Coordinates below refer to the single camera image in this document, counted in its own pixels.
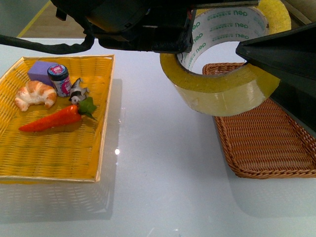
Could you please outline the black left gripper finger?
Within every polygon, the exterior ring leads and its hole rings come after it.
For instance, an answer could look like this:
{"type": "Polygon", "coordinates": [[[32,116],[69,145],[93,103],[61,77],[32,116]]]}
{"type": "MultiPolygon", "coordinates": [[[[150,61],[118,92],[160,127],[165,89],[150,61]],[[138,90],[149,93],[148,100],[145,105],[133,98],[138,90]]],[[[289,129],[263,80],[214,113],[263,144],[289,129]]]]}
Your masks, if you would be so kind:
{"type": "Polygon", "coordinates": [[[316,25],[239,43],[236,53],[280,79],[272,99],[305,129],[316,131],[316,25]]]}

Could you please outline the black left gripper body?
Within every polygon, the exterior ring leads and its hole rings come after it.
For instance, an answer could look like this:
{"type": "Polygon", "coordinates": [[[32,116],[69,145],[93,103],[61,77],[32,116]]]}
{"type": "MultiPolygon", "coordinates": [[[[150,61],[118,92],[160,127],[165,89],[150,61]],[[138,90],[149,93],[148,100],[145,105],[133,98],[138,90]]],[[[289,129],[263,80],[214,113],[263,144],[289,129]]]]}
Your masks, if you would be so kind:
{"type": "Polygon", "coordinates": [[[56,16],[71,16],[85,34],[108,49],[184,53],[193,46],[196,11],[185,0],[54,0],[56,16]]]}

